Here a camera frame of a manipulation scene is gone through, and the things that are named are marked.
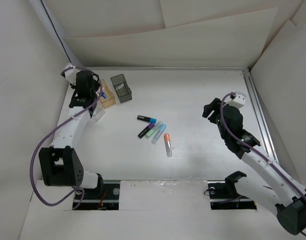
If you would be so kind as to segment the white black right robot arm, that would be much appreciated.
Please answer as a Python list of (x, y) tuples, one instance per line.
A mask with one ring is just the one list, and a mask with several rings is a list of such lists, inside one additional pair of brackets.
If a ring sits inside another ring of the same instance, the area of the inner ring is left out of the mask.
[(225, 178), (224, 191), (230, 197), (245, 196), (269, 210), (291, 235), (306, 229), (306, 187), (266, 155), (260, 141), (243, 127), (240, 108), (244, 101), (215, 98), (203, 107), (202, 116), (217, 125), (226, 147), (249, 165), (267, 184), (252, 181), (236, 171)]

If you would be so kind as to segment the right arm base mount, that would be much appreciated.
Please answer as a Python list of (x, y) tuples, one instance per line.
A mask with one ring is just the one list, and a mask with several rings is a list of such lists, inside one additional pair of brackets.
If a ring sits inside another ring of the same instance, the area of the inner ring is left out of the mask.
[(236, 171), (226, 177), (224, 180), (208, 180), (207, 189), (204, 195), (210, 199), (210, 207), (212, 210), (257, 210), (256, 203), (237, 193), (235, 183), (242, 177), (246, 177), (245, 173)]

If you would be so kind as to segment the clear bottle blue nozzle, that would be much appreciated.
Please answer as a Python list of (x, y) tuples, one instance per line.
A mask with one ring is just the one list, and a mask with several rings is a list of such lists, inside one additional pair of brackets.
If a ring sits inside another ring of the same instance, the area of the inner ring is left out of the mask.
[(98, 91), (98, 96), (102, 98), (103, 100), (106, 100), (108, 98), (107, 84), (104, 79), (101, 79), (100, 83), (101, 83), (101, 89)]

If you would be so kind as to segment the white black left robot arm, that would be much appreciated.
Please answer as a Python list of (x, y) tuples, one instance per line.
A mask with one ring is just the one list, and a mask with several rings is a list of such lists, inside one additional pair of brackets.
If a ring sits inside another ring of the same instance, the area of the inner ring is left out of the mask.
[(75, 76), (68, 122), (60, 127), (59, 133), (49, 147), (39, 151), (39, 161), (44, 184), (52, 187), (81, 187), (93, 198), (104, 193), (100, 174), (84, 170), (76, 153), (76, 146), (83, 130), (93, 118), (97, 107), (97, 92), (101, 89), (100, 78), (90, 70), (66, 70), (65, 77)]

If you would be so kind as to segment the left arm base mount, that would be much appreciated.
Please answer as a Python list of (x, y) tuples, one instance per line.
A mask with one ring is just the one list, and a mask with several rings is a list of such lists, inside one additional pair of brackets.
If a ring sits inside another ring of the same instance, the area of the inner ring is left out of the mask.
[(119, 209), (120, 181), (104, 181), (102, 193), (85, 189), (83, 200), (78, 205), (82, 193), (76, 193), (72, 207), (81, 211), (117, 211)]

